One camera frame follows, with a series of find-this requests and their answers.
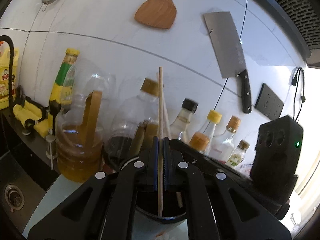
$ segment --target drain strainer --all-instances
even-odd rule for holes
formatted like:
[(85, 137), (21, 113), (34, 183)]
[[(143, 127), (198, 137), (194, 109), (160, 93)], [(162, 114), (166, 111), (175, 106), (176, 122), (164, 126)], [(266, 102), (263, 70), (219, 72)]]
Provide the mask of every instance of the drain strainer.
[(13, 184), (8, 185), (4, 190), (4, 198), (7, 204), (14, 210), (20, 210), (24, 205), (24, 196), (21, 190)]

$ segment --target knife handle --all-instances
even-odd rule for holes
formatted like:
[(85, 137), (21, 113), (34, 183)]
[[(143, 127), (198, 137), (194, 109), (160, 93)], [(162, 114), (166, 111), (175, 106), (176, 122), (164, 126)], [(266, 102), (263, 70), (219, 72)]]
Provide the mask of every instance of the knife handle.
[(251, 113), (251, 89), (248, 71), (245, 69), (240, 72), (239, 77), (241, 78), (241, 100), (242, 100), (242, 112), (245, 114)]

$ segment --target electrical outlet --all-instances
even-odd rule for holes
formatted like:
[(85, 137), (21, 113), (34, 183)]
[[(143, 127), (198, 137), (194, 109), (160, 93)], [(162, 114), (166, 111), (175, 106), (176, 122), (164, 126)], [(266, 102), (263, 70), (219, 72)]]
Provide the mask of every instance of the electrical outlet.
[(263, 83), (254, 107), (269, 119), (275, 120), (280, 117), (283, 102), (270, 87)]

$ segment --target silver screw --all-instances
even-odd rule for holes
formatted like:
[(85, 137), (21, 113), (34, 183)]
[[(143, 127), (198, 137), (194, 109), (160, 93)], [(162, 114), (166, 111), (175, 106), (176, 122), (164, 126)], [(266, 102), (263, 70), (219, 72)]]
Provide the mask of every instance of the silver screw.
[(106, 174), (103, 171), (98, 171), (96, 173), (96, 179), (103, 179), (106, 176)]
[(185, 169), (185, 168), (188, 167), (188, 163), (186, 163), (186, 162), (179, 162), (178, 166), (179, 166), (180, 168), (182, 168), (182, 169)]
[(142, 168), (143, 165), (144, 165), (144, 163), (141, 162), (141, 161), (137, 161), (137, 162), (135, 162), (135, 163), (133, 164), (133, 166), (135, 166), (136, 168)]
[(227, 176), (223, 172), (218, 172), (216, 177), (219, 180), (224, 180)]

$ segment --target yellow detergent bottle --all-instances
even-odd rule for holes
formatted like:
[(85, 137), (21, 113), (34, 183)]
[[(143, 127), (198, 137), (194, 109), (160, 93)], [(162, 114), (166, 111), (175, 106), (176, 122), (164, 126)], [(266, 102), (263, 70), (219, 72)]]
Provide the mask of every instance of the yellow detergent bottle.
[[(18, 66), (19, 49), (14, 48), (12, 66), (12, 96), (15, 98), (16, 71)], [(9, 61), (10, 49), (6, 48), (0, 55), (0, 110), (9, 106)]]

